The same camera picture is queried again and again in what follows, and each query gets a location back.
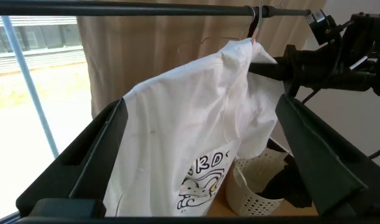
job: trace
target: basket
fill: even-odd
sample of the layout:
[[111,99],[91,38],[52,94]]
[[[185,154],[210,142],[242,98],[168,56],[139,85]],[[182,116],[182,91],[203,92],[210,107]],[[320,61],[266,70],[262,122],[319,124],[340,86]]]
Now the basket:
[[273,212],[283,198],[271,200],[255,192],[262,192],[269,181],[285,166],[286,152],[265,149],[252,159],[236,159],[228,176],[226,199],[239,216],[264,216]]

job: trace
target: white t-shirt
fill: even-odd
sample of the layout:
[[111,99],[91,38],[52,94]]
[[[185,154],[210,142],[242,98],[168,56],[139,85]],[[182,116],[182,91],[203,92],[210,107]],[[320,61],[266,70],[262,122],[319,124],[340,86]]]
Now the white t-shirt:
[[219,52],[136,85],[104,198],[107,216],[200,216],[235,156],[258,156],[276,124],[281,82],[248,74],[275,63],[259,43]]

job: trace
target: white wall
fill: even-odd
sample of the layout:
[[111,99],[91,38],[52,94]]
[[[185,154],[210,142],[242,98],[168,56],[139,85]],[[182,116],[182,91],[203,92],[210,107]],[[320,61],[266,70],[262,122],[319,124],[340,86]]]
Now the white wall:
[[[333,16],[337,24],[343,24],[353,13],[380,13],[380,0],[328,0],[323,11]],[[317,41],[311,34],[304,49],[317,48]],[[297,98],[302,100],[309,93],[311,89],[301,88]],[[372,90],[321,90],[306,105],[365,154],[370,155],[380,148],[380,96],[376,96]],[[286,149],[289,148],[279,124],[272,138]],[[380,165],[380,157],[374,161]]]

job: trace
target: curtain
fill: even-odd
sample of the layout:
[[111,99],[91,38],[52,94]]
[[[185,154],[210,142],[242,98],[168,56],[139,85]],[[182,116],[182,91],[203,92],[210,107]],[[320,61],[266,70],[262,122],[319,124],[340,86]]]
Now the curtain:
[[[177,4],[258,6],[259,0],[150,0]],[[286,9],[320,9],[325,1],[264,1]],[[248,16],[78,17],[88,62],[92,115],[125,95],[134,85],[192,60],[217,52],[229,39],[246,37]],[[303,17],[263,20],[257,41],[272,56],[286,44],[301,49],[310,28]]]

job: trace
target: blue pole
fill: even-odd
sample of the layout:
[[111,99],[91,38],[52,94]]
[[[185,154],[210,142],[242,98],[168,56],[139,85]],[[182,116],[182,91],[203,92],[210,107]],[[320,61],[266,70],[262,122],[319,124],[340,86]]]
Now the blue pole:
[[9,16],[1,16],[4,30],[6,31],[7,38],[9,39],[11,48],[13,49],[14,55],[16,55],[17,63],[20,66],[21,73],[24,76],[25,82],[27,83],[27,87],[34,102],[36,112],[38,112],[38,116],[40,122],[42,123],[43,130],[45,132],[47,141],[49,142],[49,146],[52,150],[54,158],[58,156],[57,146],[55,145],[55,141],[53,139],[52,131],[50,130],[49,124],[47,123],[47,119],[45,113],[43,112],[42,105],[40,104],[40,100],[38,94],[36,92],[36,87],[32,78],[30,77],[29,69],[27,62],[25,61],[24,54],[22,53],[20,43],[17,39],[16,33],[14,32],[13,25],[11,24],[11,20]]

